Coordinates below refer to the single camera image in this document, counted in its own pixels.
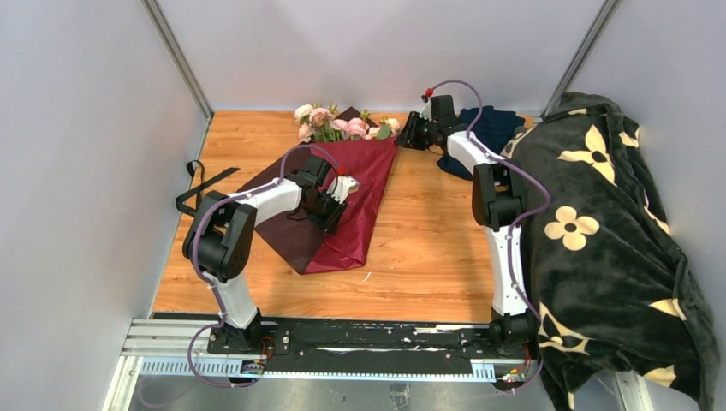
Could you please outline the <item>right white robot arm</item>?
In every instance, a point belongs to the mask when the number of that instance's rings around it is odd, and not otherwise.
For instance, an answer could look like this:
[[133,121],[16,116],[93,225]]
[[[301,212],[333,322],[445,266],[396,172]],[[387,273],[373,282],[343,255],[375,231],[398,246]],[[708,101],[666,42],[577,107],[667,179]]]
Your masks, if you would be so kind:
[[527,344],[536,326],[524,288],[521,225],[526,195],[521,175],[504,158],[460,123],[450,95],[422,97],[422,111],[412,111],[396,138],[401,147],[425,151],[439,146],[472,175],[472,213],[491,249],[494,295],[485,343],[500,357]]

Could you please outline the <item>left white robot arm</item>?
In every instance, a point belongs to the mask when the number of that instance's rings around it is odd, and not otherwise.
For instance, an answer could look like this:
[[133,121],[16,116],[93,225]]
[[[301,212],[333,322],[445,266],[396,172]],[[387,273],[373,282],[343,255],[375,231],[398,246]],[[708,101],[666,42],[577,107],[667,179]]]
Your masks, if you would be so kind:
[[179,206],[193,217],[182,253],[217,301],[219,321],[211,336],[222,345],[251,354],[264,340],[261,312],[243,276],[258,225],[303,211],[322,232],[336,232],[347,198],[360,184],[340,172],[329,178],[333,170],[328,160],[312,155],[301,168],[282,171],[255,188],[232,194],[211,190],[196,208]]

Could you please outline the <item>pink fake flower bunch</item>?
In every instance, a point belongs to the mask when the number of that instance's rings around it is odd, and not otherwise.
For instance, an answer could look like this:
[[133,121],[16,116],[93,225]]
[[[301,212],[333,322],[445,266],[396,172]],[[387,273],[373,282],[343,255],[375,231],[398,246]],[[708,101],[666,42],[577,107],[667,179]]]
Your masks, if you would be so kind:
[[293,119],[298,125],[300,143],[337,142],[341,140],[387,140],[396,137],[403,124],[396,118],[383,116],[373,123],[370,112],[354,111],[350,118],[334,104],[304,104],[295,109]]

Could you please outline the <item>maroon wrapping paper sheet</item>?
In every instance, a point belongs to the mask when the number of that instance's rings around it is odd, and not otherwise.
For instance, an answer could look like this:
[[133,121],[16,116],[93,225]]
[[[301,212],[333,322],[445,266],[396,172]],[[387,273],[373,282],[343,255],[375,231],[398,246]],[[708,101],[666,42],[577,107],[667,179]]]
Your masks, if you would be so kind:
[[354,109],[305,104],[294,113],[300,149],[266,167],[243,189],[277,177],[321,182],[319,195],[307,190],[301,205],[270,218],[256,231],[299,274],[360,268],[396,157],[396,119],[376,126]]

